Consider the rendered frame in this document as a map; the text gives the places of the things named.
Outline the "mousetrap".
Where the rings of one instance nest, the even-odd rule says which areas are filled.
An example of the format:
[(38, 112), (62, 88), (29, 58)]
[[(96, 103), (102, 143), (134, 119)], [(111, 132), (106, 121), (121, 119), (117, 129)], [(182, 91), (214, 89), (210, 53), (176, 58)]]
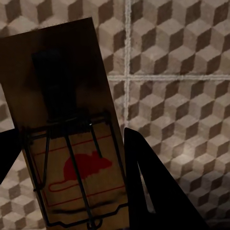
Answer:
[(92, 17), (0, 38), (0, 83), (46, 230), (128, 227), (124, 142)]

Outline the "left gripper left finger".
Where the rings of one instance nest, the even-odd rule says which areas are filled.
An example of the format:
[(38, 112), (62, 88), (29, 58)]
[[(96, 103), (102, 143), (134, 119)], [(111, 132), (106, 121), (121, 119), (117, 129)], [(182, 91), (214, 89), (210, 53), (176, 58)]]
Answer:
[(21, 152), (19, 129), (11, 129), (0, 133), (0, 185)]

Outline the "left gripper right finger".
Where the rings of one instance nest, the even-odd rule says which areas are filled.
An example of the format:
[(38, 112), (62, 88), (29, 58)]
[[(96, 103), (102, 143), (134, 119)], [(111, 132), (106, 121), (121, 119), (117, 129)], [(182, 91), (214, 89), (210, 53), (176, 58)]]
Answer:
[[(211, 230), (144, 137), (124, 129), (130, 230)], [(139, 167), (156, 214), (149, 213)]]

